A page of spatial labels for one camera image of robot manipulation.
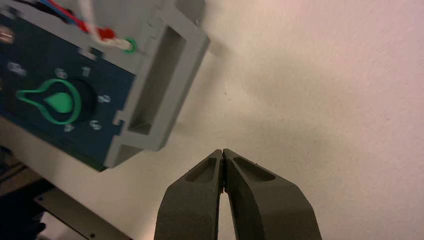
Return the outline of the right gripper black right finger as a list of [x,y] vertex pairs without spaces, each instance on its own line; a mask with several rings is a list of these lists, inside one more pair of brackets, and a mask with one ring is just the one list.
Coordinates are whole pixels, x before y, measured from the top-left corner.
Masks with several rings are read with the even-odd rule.
[[236,239],[322,239],[314,209],[296,184],[230,149],[223,158]]

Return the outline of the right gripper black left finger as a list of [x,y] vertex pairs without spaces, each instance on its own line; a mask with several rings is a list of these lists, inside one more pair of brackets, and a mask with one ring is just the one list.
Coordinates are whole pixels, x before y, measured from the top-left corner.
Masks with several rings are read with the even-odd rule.
[[156,240],[216,240],[223,152],[216,149],[165,191],[155,224]]

